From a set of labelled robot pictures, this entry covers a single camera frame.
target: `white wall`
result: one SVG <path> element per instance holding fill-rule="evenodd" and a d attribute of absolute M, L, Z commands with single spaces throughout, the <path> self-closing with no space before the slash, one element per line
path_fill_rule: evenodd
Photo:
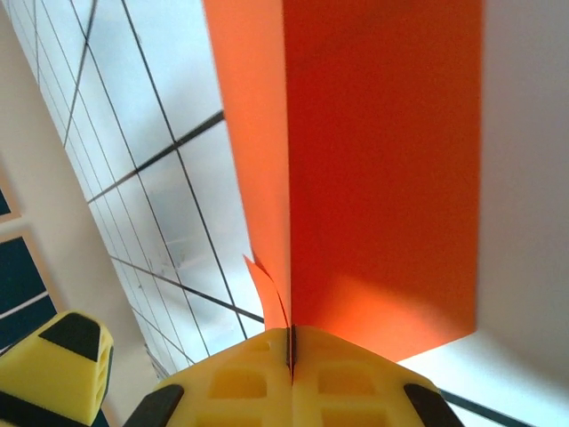
<path fill-rule="evenodd" d="M 569 2 L 486 2 L 478 321 L 569 380 Z"/>
<path fill-rule="evenodd" d="M 20 219 L 1 224 L 0 233 L 29 227 L 46 261 L 52 279 L 48 290 L 58 310 L 84 310 L 110 329 L 116 347 L 104 410 L 111 425 L 122 425 L 156 385 L 156 375 L 77 178 L 2 8 L 0 129 L 1 166 L 22 213 Z"/>

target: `yellow plastic part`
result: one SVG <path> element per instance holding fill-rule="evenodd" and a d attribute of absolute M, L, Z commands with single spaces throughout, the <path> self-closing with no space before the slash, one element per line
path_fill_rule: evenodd
<path fill-rule="evenodd" d="M 69 313 L 58 314 L 0 358 L 0 391 L 91 425 L 107 388 L 113 339 L 102 323 L 83 313 L 78 314 L 100 326 L 97 362 L 39 336 Z"/>
<path fill-rule="evenodd" d="M 271 329 L 161 382 L 184 394 L 167 427 L 423 427 L 404 385 L 431 381 L 318 329 Z"/>

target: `dark blue panel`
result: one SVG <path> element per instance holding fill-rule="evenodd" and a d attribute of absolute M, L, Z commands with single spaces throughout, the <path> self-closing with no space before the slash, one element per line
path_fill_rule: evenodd
<path fill-rule="evenodd" d="M 7 318 L 0 319 L 0 349 L 34 332 L 56 314 L 52 300 L 45 296 Z"/>
<path fill-rule="evenodd" d="M 8 202 L 6 201 L 6 197 L 4 197 L 4 193 L 0 189 L 0 215 L 6 215 L 10 213 L 10 207 L 8 206 Z"/>
<path fill-rule="evenodd" d="M 103 411 L 99 411 L 97 418 L 95 418 L 95 422 L 92 424 L 92 427 L 108 427 L 107 418 L 105 418 Z"/>
<path fill-rule="evenodd" d="M 0 244 L 0 314 L 45 291 L 23 238 Z"/>

